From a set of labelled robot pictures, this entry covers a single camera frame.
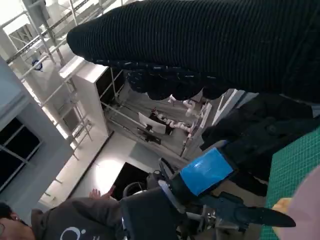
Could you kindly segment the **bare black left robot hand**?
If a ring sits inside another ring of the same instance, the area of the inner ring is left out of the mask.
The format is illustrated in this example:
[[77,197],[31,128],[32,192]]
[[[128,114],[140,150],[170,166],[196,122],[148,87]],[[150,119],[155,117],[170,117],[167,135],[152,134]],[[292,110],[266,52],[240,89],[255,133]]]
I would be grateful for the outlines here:
[[230,193],[221,192],[218,196],[210,194],[222,182],[238,173],[236,163],[221,147],[214,147],[172,176],[169,181],[173,195],[171,202],[182,206],[199,202],[213,208],[219,218],[243,229],[248,228],[249,224],[280,228],[296,226],[296,222],[282,212],[246,206],[241,198]]

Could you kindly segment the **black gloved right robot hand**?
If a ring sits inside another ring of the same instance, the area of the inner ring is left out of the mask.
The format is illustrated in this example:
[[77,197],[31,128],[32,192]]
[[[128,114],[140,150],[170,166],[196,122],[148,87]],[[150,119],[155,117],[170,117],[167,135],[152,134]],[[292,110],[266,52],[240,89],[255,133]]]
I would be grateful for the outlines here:
[[67,34],[86,61],[124,70],[152,100],[229,89],[320,101],[317,0],[143,0]]

